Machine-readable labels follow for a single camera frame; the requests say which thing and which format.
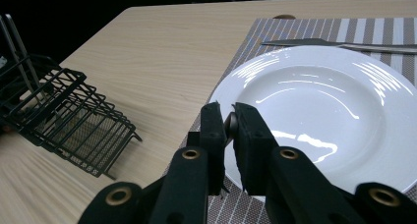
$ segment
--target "placemat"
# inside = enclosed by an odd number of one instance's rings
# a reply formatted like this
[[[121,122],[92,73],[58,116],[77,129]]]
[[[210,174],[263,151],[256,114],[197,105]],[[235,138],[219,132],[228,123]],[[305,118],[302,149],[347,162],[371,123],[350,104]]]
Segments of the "placemat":
[[[261,42],[288,38],[323,38],[331,41],[345,41],[373,44],[414,44],[417,43],[417,18],[381,19],[308,19],[277,20],[257,19],[236,52],[217,85],[235,68],[246,61],[281,47],[263,46]],[[417,84],[417,55],[401,55],[363,52],[380,60]],[[200,129],[200,115],[192,132]],[[180,147],[185,146],[186,139]],[[224,181],[230,191],[223,196],[208,199],[208,223],[269,223],[264,203],[247,196],[230,182]],[[407,195],[417,202],[417,188]]]

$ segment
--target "silver knife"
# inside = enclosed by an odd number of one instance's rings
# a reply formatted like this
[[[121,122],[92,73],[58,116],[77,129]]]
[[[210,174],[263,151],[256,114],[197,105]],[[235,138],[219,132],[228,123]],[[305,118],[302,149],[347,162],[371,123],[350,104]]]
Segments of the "silver knife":
[[[417,44],[386,45],[386,44],[358,44],[348,42],[332,42],[320,38],[282,39],[262,42],[261,45],[298,46],[298,45],[324,45],[341,47],[351,50],[371,51],[397,54],[417,54]]]

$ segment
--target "plate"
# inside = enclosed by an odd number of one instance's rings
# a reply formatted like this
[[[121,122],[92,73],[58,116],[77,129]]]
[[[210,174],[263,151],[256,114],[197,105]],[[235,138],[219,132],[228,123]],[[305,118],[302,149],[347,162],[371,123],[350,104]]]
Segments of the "plate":
[[[416,97],[414,85],[376,59],[299,46],[244,63],[209,101],[219,102],[223,120],[236,102],[256,107],[278,144],[301,149],[333,185],[354,194],[361,183],[403,193],[416,183]],[[242,189],[231,145],[224,164]]]

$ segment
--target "metal rack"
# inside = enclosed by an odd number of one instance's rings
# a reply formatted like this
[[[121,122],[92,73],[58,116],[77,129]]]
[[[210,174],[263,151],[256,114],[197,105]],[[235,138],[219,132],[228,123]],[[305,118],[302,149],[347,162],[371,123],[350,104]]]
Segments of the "metal rack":
[[[13,64],[0,69],[0,123],[95,177],[115,179],[110,167],[132,138],[141,140],[136,127],[85,83],[86,75],[29,55],[11,16],[6,20],[13,37],[2,17],[0,25]]]

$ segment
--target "wire dish rack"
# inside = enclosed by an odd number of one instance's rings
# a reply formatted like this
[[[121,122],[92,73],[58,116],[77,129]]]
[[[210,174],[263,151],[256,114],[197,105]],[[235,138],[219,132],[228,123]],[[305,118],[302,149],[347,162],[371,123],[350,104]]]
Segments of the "wire dish rack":
[[[115,179],[109,169],[132,138],[141,140],[136,127],[85,83],[85,74],[29,55],[6,18],[14,39],[1,17],[0,23],[14,61],[0,69],[0,123],[95,177]]]

